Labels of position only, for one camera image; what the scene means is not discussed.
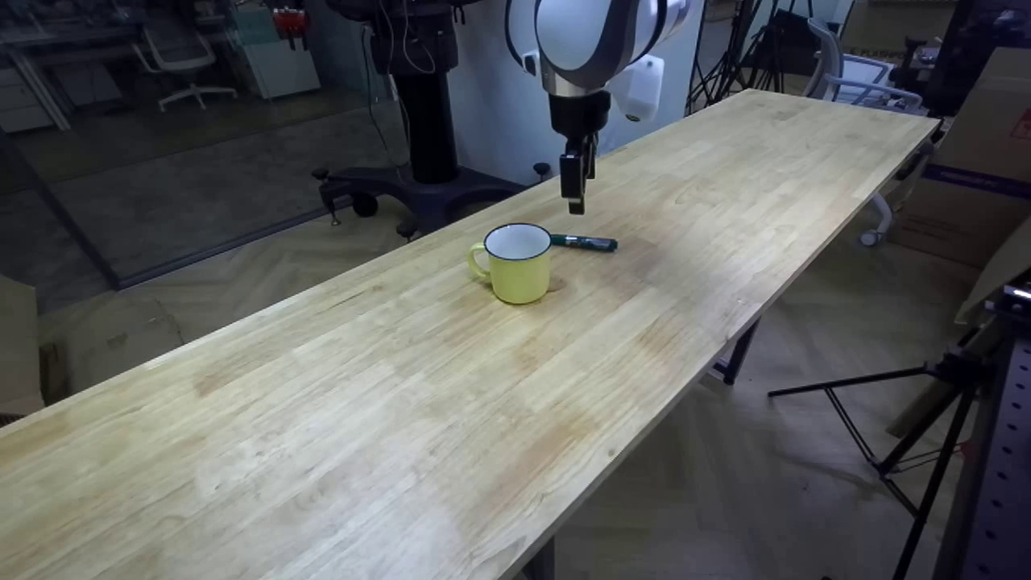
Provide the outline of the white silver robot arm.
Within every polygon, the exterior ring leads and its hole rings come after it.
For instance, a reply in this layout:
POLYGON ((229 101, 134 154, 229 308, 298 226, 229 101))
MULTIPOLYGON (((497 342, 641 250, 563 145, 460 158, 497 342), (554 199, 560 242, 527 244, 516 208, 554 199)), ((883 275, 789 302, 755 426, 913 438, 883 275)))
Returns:
POLYGON ((560 199, 575 215, 586 212, 608 111, 632 122, 662 111, 667 63, 658 48, 691 14, 692 0, 531 0, 535 48, 505 43, 548 95, 550 130, 563 139, 560 199))

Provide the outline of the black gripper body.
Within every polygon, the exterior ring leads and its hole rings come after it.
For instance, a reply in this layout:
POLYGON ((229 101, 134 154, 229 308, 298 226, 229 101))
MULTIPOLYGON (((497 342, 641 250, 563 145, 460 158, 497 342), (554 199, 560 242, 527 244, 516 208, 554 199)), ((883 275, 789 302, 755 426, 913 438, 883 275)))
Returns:
POLYGON ((566 139, 563 151, 581 154, 581 184, 582 184, 582 150, 593 150, 596 131, 607 125, 607 117, 608 117, 607 90, 554 101, 554 130, 566 139))

